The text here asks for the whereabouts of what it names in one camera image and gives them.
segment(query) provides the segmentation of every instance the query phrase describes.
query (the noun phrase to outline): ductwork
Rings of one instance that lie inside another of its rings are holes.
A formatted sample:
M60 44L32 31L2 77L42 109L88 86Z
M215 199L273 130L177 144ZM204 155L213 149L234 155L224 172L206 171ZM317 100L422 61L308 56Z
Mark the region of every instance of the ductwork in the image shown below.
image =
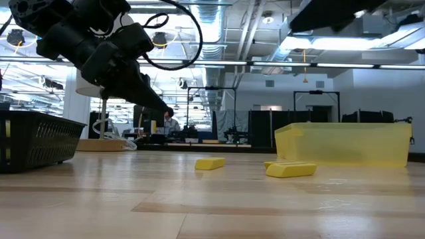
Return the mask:
M303 0L301 4L299 5L299 12L302 11L302 9L304 9L310 1L311 0ZM273 52L273 54L267 57L266 59L267 61L283 62L289 56L291 50L286 49L285 44L283 44L283 42L285 41L286 37L289 35L291 31L290 21L296 15L297 13L293 14L292 16L290 16L290 19L288 19L287 17L285 18L284 22L282 23L282 26L280 27L280 40L281 40L280 46L277 47L277 49ZM261 73L264 75L283 74L284 68L275 67L275 66L267 66L261 69Z
M224 9L218 5L191 5L192 14L198 19L200 26L203 30L204 42L217 43L221 41L223 32L223 17ZM222 47L204 45L201 53L202 60L221 60ZM204 86L218 86L223 87L224 81L221 69L219 68L205 68L203 71ZM213 110L220 110L220 100L217 99L216 94L206 92L208 105L217 105L216 108L210 107Z

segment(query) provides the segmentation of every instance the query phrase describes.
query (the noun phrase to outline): plastic bin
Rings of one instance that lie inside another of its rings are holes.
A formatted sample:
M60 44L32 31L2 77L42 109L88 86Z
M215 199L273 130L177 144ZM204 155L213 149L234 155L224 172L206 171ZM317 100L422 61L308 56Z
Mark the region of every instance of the plastic bin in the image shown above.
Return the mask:
M38 112L0 111L0 173L73 158L84 126Z
M278 156L322 165L404 167L409 123L293 123L275 131Z

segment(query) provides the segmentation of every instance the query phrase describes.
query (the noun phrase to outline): black wire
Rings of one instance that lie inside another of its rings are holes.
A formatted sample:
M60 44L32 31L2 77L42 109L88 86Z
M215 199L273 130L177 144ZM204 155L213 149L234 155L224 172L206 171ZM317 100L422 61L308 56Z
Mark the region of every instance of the black wire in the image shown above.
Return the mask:
M158 65L158 64L154 63L154 62L153 62L153 61L149 58L149 56L148 56L146 53L144 53L144 54L142 55L142 57L144 57L144 59L145 59L145 60L146 60L149 64L151 64L152 66L154 66L154 67L156 67L156 68L158 68L158 69L161 69L161 70L168 70L168 71L181 70L181 69L184 69L184 68L186 68L186 67L188 67L188 66L192 65L193 63L195 63L195 61L196 61L196 60L198 60L199 56L201 55L202 47L203 47L203 45L204 45L204 36L203 36L203 34L202 34L202 29L201 29L201 26L199 25L199 23L198 23L197 19L195 18L195 16L194 16L194 15L193 15L193 14L192 14L189 10L187 10L184 6L182 6L182 5L180 5L180 4L176 3L176 2L174 2L174 1L172 1L172 0L160 0L160 1L162 1L162 2L164 2L164 3L171 4L171 5L175 6L176 8L178 8L178 9L182 10L182 11L183 11L184 13L186 13L188 16L190 16L190 18L192 19L192 21L195 23L195 25L196 25L196 27L197 27L197 29L198 29L198 33L199 33L199 47L198 47L198 51L197 51L197 53L196 53L195 57L193 57L193 59L192 59L192 60L190 60L189 62L184 63L184 64L183 64L183 65L181 65L181 66L174 67L174 68L169 68L169 67L161 66L161 65Z
M102 0L99 0L99 5L100 5L101 8L103 8L103 10L105 11L106 14L111 16L109 11L102 4ZM99 37L106 37L106 36L108 36L112 33L113 29L114 29L114 20L111 18L108 30L105 33L95 33L95 32L93 32L93 34L96 35L96 36L99 36Z
M155 20L159 17L162 17L162 16L166 16L167 18L161 24L156 24L155 26L148 26L148 24L150 24L150 22L152 22L153 20ZM168 23L169 19L170 19L170 17L168 16L167 13L158 13L158 14L150 17L143 27L147 28L147 29L158 29L158 28L164 27Z
M383 16L384 18L385 18L385 20L388 22L388 23L390 23L390 24L392 24L392 25L398 25L397 23L392 23L391 21L390 21L390 19L388 19L388 17L387 16Z
M124 12L124 13L121 13L121 17L120 17L120 24L121 24L121 27L124 27L124 25L122 24L122 18L124 17L124 15L126 14L126 12Z
M0 36L5 32L6 28L11 24L12 19L13 19L13 16L10 15L9 19L7 19L7 21L5 22L5 24L3 24L3 26L1 26L1 28L0 28Z

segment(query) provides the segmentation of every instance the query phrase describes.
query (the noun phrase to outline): person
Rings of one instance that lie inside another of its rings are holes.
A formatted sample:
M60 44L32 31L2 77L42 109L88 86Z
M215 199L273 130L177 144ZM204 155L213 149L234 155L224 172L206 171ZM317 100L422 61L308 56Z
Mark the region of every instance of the person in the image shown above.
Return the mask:
M180 125L177 120L173 119L174 110L168 107L164 113L164 134L169 135L171 132L180 131Z

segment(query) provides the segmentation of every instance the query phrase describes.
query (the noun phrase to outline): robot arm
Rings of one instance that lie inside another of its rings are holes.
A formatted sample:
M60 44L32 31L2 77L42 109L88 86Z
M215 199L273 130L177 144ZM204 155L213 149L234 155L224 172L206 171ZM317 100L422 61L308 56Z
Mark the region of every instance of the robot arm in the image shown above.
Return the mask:
M85 80L104 88L103 98L166 110L149 76L139 72L137 59L154 47L144 27L133 23L111 35L115 19L131 9L126 0L10 0L9 6L16 24L41 37L37 54L69 59Z

